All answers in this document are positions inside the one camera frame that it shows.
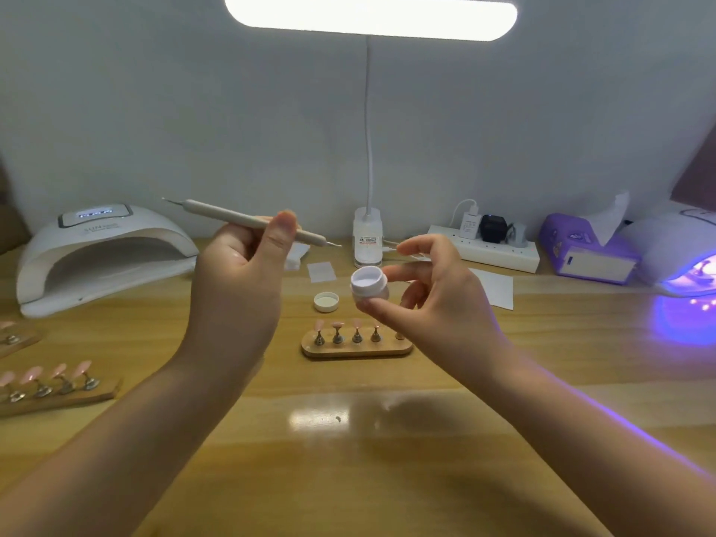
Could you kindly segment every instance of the paper sheet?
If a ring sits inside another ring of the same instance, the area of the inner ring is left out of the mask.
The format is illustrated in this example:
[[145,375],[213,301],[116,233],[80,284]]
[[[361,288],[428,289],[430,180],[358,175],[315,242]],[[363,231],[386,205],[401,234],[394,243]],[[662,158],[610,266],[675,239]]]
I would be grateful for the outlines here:
[[309,251],[309,248],[311,248],[311,246],[306,243],[292,244],[283,269],[286,271],[298,271],[301,268],[301,258]]
[[336,280],[336,272],[330,262],[309,263],[309,275],[312,283],[324,283],[327,280]]
[[470,268],[470,271],[476,274],[483,284],[490,305],[514,311],[514,283],[512,277],[490,273],[481,269]]
[[601,246],[606,245],[606,243],[612,239],[616,229],[622,225],[622,220],[624,220],[624,215],[627,214],[628,206],[629,193],[622,192],[614,198],[614,203],[609,209],[601,213],[582,217],[591,224],[591,229],[594,230],[596,240]]

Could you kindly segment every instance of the white uv nail lamp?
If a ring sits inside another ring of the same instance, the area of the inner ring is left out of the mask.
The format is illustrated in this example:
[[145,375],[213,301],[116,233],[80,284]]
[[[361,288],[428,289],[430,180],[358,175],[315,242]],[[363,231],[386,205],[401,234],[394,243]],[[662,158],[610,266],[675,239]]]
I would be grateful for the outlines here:
[[65,213],[28,243],[17,273],[20,311],[47,316],[194,269],[196,245],[168,218],[102,205]]
[[636,272],[644,282],[669,296],[716,293],[716,213],[667,213],[638,220],[619,234],[641,253]]

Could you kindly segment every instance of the wooden base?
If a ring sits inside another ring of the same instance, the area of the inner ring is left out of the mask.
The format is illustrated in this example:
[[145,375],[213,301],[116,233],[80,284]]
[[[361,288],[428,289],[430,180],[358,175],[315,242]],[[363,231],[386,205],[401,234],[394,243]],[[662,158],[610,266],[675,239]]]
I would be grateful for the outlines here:
[[[9,344],[6,339],[11,335],[19,337],[19,341]],[[40,334],[26,322],[0,321],[0,358],[5,358],[5,356],[37,343],[39,340]]]
[[364,327],[360,329],[363,341],[354,343],[352,341],[355,328],[348,326],[341,330],[345,337],[344,342],[339,345],[333,343],[333,328],[326,328],[322,333],[326,342],[320,346],[315,343],[316,332],[308,332],[301,340],[301,352],[308,359],[356,359],[356,358],[401,358],[412,351],[412,343],[407,339],[397,339],[395,332],[390,328],[381,327],[380,335],[382,340],[373,342],[370,340],[374,329]]
[[60,395],[55,390],[50,395],[40,398],[32,397],[37,389],[22,389],[26,397],[15,403],[10,403],[3,395],[0,401],[0,418],[107,401],[117,397],[121,387],[122,379],[100,379],[100,384],[94,390],[77,389],[66,395]]

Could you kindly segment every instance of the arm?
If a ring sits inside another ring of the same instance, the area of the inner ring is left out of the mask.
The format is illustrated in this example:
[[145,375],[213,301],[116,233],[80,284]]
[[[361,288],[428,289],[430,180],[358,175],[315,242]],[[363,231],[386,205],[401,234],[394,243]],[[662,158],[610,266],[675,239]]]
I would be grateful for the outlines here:
[[126,536],[139,526],[260,367],[295,232],[295,216],[280,213],[260,245],[246,228],[217,234],[198,259],[174,358],[5,490],[0,535]]
[[519,352],[447,238],[421,235],[398,251],[432,262],[384,268],[388,280],[413,282],[400,306],[363,300],[363,312],[512,424],[614,535],[716,534],[716,481]]

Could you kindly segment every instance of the power socket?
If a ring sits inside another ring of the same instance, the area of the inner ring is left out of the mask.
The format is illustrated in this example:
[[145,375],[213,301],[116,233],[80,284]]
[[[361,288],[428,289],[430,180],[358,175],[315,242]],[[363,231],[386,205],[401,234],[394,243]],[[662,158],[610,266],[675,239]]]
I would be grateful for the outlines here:
[[524,248],[515,248],[507,243],[485,243],[481,239],[463,239],[460,230],[453,230],[451,227],[430,226],[427,232],[448,236],[463,260],[527,273],[534,273],[539,266],[539,252],[537,252],[537,245],[532,241],[528,241]]

